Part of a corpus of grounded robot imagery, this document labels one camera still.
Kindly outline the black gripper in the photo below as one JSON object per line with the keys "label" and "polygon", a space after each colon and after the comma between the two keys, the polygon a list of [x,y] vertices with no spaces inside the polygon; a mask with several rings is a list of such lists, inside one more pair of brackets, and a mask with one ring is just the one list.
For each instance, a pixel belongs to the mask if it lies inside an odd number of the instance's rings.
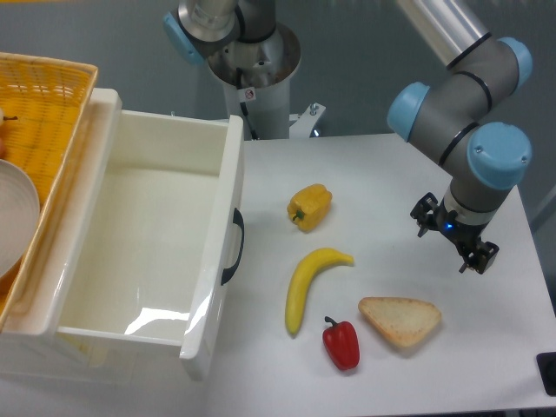
{"label": "black gripper", "polygon": [[410,216],[419,227],[419,237],[428,231],[436,231],[456,247],[463,260],[459,269],[461,274],[470,269],[483,275],[499,253],[496,244],[481,240],[482,225],[472,226],[461,222],[459,214],[455,210],[448,211],[444,202],[438,203],[432,193],[426,193],[416,202]]}

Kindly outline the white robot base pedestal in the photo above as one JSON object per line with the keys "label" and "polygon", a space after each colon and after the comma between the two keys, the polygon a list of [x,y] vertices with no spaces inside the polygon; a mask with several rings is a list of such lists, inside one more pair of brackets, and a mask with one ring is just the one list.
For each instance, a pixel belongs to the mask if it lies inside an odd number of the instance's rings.
{"label": "white robot base pedestal", "polygon": [[227,112],[243,119],[245,140],[305,139],[318,134],[324,105],[310,103],[301,113],[290,109],[290,82],[300,63],[299,40],[281,23],[260,43],[235,41],[208,59],[222,85]]}

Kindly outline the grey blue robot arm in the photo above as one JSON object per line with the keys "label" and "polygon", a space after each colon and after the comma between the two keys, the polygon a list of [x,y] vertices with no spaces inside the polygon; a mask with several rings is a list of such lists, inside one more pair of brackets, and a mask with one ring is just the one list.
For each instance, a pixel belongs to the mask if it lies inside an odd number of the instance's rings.
{"label": "grey blue robot arm", "polygon": [[[444,235],[464,268],[483,273],[499,249],[482,232],[522,180],[532,149],[520,129],[481,119],[529,78],[532,57],[511,37],[494,39],[460,1],[400,1],[398,8],[450,72],[436,88],[408,85],[387,112],[388,127],[452,178],[441,200],[425,195],[411,216],[421,233]],[[311,105],[296,119],[289,114],[301,47],[277,22],[274,2],[183,1],[163,26],[185,61],[209,66],[229,114],[243,120],[246,139],[312,133],[323,108]]]}

